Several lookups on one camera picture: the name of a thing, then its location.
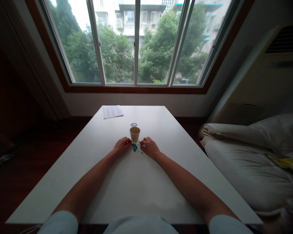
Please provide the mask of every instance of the wooden floor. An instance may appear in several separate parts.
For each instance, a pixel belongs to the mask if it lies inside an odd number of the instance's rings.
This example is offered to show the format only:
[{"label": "wooden floor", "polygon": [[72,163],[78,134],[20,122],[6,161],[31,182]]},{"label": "wooden floor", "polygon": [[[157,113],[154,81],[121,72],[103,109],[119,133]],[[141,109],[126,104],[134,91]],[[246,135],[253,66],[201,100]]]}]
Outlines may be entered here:
[{"label": "wooden floor", "polygon": [[[5,221],[90,119],[48,122],[15,139],[21,145],[21,150],[0,170],[0,233],[18,234],[33,226],[7,225]],[[181,123],[197,143],[201,124]],[[80,233],[99,233],[100,228],[104,230],[105,227],[97,227],[94,231],[93,226],[83,226]],[[175,228],[180,233],[196,233],[195,229],[198,228],[206,230],[206,227],[194,228],[192,225],[177,225]]]}]

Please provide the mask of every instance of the white sofa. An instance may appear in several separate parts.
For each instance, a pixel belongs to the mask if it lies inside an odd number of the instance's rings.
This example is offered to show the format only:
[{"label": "white sofa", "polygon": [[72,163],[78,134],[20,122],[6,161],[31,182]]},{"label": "white sofa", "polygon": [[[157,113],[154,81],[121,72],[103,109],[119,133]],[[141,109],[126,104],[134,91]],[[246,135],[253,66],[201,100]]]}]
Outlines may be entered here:
[{"label": "white sofa", "polygon": [[261,217],[293,228],[293,174],[265,154],[293,158],[293,113],[250,126],[209,123],[199,137],[208,157]]}]

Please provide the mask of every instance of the forearm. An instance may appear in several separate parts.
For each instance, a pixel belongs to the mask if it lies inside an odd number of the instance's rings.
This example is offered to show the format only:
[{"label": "forearm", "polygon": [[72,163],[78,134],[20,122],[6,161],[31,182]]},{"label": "forearm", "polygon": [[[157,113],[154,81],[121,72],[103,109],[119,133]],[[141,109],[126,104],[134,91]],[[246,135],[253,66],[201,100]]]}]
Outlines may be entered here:
[{"label": "forearm", "polygon": [[100,189],[111,165],[116,159],[113,151],[108,153],[95,166],[93,166],[68,192],[54,213],[66,210],[74,214],[81,221],[89,204]]},{"label": "forearm", "polygon": [[211,218],[218,214],[238,219],[220,198],[179,164],[163,153],[160,153],[154,159],[164,169],[185,199],[202,216],[207,225],[209,225]]}]

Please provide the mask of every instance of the building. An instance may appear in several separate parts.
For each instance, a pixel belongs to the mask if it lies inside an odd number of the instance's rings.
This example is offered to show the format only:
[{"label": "building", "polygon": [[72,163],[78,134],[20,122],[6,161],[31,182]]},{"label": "building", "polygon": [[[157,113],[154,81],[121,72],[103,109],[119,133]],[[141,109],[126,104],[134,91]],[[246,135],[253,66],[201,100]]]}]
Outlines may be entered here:
[{"label": "building", "polygon": [[[94,0],[96,20],[105,26],[111,25],[117,34],[123,34],[134,42],[134,0]],[[161,0],[141,1],[139,47],[144,44],[144,29],[156,30],[160,15],[166,5]]]},{"label": "building", "polygon": [[[179,14],[184,0],[141,0],[139,47],[144,43],[145,27],[156,30],[163,13],[169,9]],[[231,0],[204,0],[205,6],[205,41],[200,51],[209,53],[224,20]],[[96,20],[103,25],[111,25],[117,34],[123,34],[134,42],[135,0],[94,0]]]}]

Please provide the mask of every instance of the paper cup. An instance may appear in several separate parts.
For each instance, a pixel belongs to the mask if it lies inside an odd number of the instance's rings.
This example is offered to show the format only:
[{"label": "paper cup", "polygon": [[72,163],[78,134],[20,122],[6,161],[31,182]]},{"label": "paper cup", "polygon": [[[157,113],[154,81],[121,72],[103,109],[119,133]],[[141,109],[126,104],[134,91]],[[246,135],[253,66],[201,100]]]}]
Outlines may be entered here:
[{"label": "paper cup", "polygon": [[140,128],[132,127],[130,129],[130,135],[131,135],[132,142],[137,142],[139,140]]}]

